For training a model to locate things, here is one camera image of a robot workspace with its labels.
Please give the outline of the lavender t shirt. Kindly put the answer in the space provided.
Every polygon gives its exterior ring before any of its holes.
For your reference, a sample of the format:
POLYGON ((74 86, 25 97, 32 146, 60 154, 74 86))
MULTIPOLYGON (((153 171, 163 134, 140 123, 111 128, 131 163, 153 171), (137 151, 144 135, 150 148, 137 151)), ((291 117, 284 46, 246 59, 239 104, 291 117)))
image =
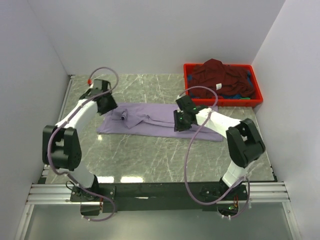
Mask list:
POLYGON ((199 126, 193 125, 189 130, 175 132, 174 111, 177 109, 176 104, 119 103, 117 108, 104 115, 97 133, 190 139, 199 126))

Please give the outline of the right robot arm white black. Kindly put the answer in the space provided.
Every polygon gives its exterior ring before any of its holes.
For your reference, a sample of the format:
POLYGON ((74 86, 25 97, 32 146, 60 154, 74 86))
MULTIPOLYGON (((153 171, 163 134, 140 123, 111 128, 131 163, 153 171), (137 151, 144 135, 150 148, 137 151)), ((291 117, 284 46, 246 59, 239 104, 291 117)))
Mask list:
POLYGON ((249 118, 235 119, 203 106, 175 110, 173 119, 176 132, 197 125, 199 129, 208 128, 226 139, 231 162, 221 179, 224 184, 219 187, 219 193, 226 200, 232 199, 237 194, 234 183, 243 178, 252 162, 266 151, 255 123, 249 118))

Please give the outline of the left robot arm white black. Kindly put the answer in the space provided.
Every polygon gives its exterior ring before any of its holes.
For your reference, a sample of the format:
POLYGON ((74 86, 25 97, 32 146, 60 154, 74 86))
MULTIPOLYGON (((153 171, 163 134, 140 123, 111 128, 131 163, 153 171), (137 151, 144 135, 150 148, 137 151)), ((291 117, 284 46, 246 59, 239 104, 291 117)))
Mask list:
POLYGON ((91 99, 82 96, 70 113, 55 125, 47 125, 42 132, 42 161, 51 165, 57 175, 66 174, 88 201, 100 195, 99 182, 81 163, 82 150, 79 133, 96 115, 104 115, 117 107, 111 93, 91 99))

